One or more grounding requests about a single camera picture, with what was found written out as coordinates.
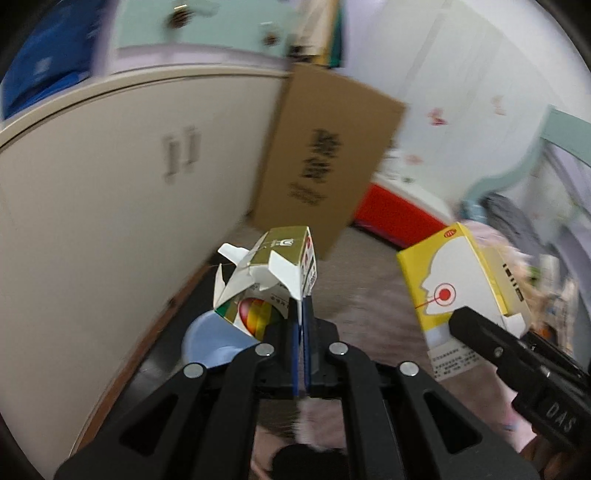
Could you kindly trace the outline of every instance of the white wall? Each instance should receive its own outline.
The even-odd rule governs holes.
[[[548,104],[591,113],[591,74],[571,42],[539,7],[516,3],[522,8],[492,0],[371,4],[358,23],[370,26],[355,33],[361,43],[343,69],[408,103],[397,135],[413,159],[404,174],[452,206],[483,176],[521,161]]]
[[[540,71],[568,113],[591,121],[591,73],[556,20],[534,0],[463,0]]]

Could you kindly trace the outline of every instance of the white cabinet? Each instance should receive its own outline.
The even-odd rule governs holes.
[[[281,82],[113,88],[38,112],[0,150],[0,411],[46,478],[137,339],[247,212]],[[200,141],[187,166],[189,128]],[[180,147],[171,177],[167,137]]]

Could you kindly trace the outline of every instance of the bed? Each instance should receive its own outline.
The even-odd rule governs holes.
[[[591,358],[591,124],[554,108],[527,155],[511,171],[487,177],[462,202],[465,218],[500,230],[521,251],[549,253],[561,276],[579,282],[574,355]]]

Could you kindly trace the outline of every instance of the red object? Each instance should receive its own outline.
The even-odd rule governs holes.
[[[439,127],[440,125],[447,125],[447,120],[442,118],[442,115],[443,109],[441,108],[434,108],[433,110],[431,110],[431,112],[429,112],[428,116],[431,118],[431,124],[434,127]]]
[[[442,299],[443,301],[448,301],[452,296],[452,292],[449,290],[449,288],[442,288],[441,292],[439,293],[439,298]]]
[[[355,221],[399,247],[410,247],[447,225],[409,201],[372,184],[355,213]]]

